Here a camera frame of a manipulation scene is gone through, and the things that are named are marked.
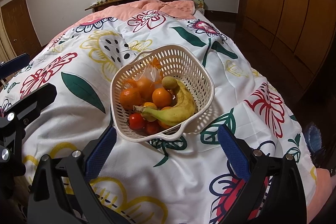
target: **red tomato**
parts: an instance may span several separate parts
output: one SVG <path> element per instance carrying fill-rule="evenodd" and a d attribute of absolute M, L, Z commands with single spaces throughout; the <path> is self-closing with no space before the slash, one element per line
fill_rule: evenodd
<path fill-rule="evenodd" d="M 142 129 L 145 126 L 145 120 L 140 113 L 133 113 L 129 116 L 128 126 L 132 130 Z"/>
<path fill-rule="evenodd" d="M 160 125 L 157 121 L 147 122 L 145 125 L 145 131 L 148 135 L 154 135 L 160 132 Z"/>

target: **basket rim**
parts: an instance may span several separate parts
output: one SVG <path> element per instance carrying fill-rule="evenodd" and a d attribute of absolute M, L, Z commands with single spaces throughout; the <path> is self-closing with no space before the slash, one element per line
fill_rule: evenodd
<path fill-rule="evenodd" d="M 180 50 L 183 50 L 185 51 L 192 59 L 194 62 L 196 62 L 198 65 L 199 65 L 199 68 L 200 70 L 202 71 L 202 73 L 204 75 L 206 75 L 208 77 L 208 80 L 209 80 L 209 86 L 210 86 L 210 90 L 211 90 L 211 94 L 210 94 L 210 98 L 209 98 L 209 101 L 206 103 L 206 105 L 200 109 L 197 113 L 195 113 L 194 115 L 192 115 L 191 117 L 189 117 L 187 120 L 177 124 L 176 126 L 174 127 L 171 127 L 167 130 L 164 130 L 164 131 L 161 131 L 157 134 L 154 134 L 154 135 L 150 135 L 150 136 L 144 136 L 143 138 L 131 138 L 131 137 L 128 137 L 127 135 L 125 135 L 123 133 L 123 131 L 118 127 L 118 124 L 116 123 L 116 115 L 115 115 L 115 106 L 114 106 L 114 102 L 113 102 L 113 89 L 114 89 L 114 86 L 115 86 L 115 80 L 117 77 L 119 77 L 118 75 L 120 74 L 121 71 L 126 71 L 125 70 L 125 67 L 129 66 L 129 65 L 132 65 L 134 63 L 138 63 L 138 62 L 142 62 L 144 59 L 146 59 L 147 56 L 139 59 L 139 57 L 145 53 L 148 53 L 148 54 L 155 54 L 156 52 L 159 52 L 160 49 L 164 48 L 164 49 L 167 49 L 167 46 L 174 46 L 174 47 L 177 47 L 177 48 L 180 48 Z M 158 48 L 155 48 L 153 50 L 148 50 L 148 51 L 142 51 L 140 52 L 129 64 L 121 67 L 117 72 L 116 74 L 113 76 L 113 79 L 111 81 L 111 84 L 110 84 L 110 104 L 111 104 L 111 112 L 112 112 L 112 118 L 113 118 L 113 121 L 114 121 L 114 127 L 117 131 L 117 133 L 125 140 L 128 140 L 130 142 L 136 142 L 136 143 L 140 143 L 140 142 L 146 142 L 146 141 L 149 141 L 149 140 L 153 140 L 153 139 L 162 139 L 162 140 L 166 140 L 166 141 L 174 141 L 176 139 L 178 139 L 184 132 L 184 129 L 186 128 L 186 126 L 193 120 L 197 119 L 199 116 L 201 116 L 208 108 L 209 106 L 211 105 L 213 99 L 214 99 L 214 96 L 215 96 L 215 85 L 214 85 L 214 82 L 210 76 L 210 74 L 208 73 L 208 71 L 203 67 L 203 65 L 201 64 L 201 62 L 196 58 L 196 56 L 191 52 L 189 51 L 189 49 L 187 49 L 186 47 L 184 46 L 181 46 L 181 45 L 178 45 L 178 44 L 171 44 L 171 45 L 164 45 L 164 46 L 160 46 Z M 166 135 L 165 132 L 168 132 L 174 128 L 177 128 L 179 127 L 179 130 L 176 132 L 176 133 L 173 133 L 171 135 Z"/>

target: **pink blanket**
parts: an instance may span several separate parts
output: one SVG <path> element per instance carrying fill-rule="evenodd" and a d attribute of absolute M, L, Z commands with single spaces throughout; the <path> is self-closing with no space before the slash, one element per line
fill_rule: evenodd
<path fill-rule="evenodd" d="M 159 0 L 141 0 L 117 6 L 111 6 L 102 11 L 87 15 L 75 24 L 66 28 L 63 32 L 59 33 L 51 41 L 57 39 L 67 30 L 84 22 L 90 22 L 104 17 L 116 17 L 122 21 L 126 21 L 129 18 L 147 10 L 159 10 L 172 17 L 187 18 L 189 20 L 195 18 L 193 16 L 193 14 L 195 13 L 195 6 L 193 1 L 181 0 L 172 2 L 161 2 Z"/>

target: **beige curtain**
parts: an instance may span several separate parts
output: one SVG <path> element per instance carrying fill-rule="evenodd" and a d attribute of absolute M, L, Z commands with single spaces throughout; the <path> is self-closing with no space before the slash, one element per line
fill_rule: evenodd
<path fill-rule="evenodd" d="M 5 26 L 2 21 L 2 13 L 0 9 L 0 60 L 9 61 L 16 57 L 16 53 L 9 41 Z"/>

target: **silver screw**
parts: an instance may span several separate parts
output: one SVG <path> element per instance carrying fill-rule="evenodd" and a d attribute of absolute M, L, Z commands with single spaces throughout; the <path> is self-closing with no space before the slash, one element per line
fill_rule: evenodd
<path fill-rule="evenodd" d="M 263 153 L 261 152 L 261 150 L 255 149 L 253 150 L 253 155 L 255 155 L 256 157 L 260 157 L 263 155 Z"/>
<path fill-rule="evenodd" d="M 49 155 L 43 155 L 42 157 L 41 157 L 41 161 L 47 161 L 49 159 Z"/>
<path fill-rule="evenodd" d="M 2 153 L 1 153 L 1 158 L 2 158 L 3 160 L 8 160 L 8 158 L 9 158 L 9 151 L 8 151 L 7 148 L 5 148 L 5 149 L 2 151 Z"/>
<path fill-rule="evenodd" d="M 287 159 L 287 160 L 293 160 L 293 155 L 291 155 L 291 154 L 286 154 L 286 159 Z"/>
<path fill-rule="evenodd" d="M 28 120 L 28 118 L 24 118 L 24 119 L 23 119 L 23 124 L 24 124 L 25 126 L 27 126 L 27 125 L 29 124 L 29 120 Z"/>
<path fill-rule="evenodd" d="M 81 153 L 79 150 L 75 150 L 74 152 L 72 152 L 72 156 L 73 156 L 74 158 L 79 157 L 81 154 L 82 154 L 82 153 Z"/>
<path fill-rule="evenodd" d="M 11 120 L 14 119 L 14 117 L 15 117 L 15 113 L 14 113 L 14 112 L 11 112 L 10 114 L 7 115 L 7 120 L 8 120 L 8 121 L 11 121 Z"/>

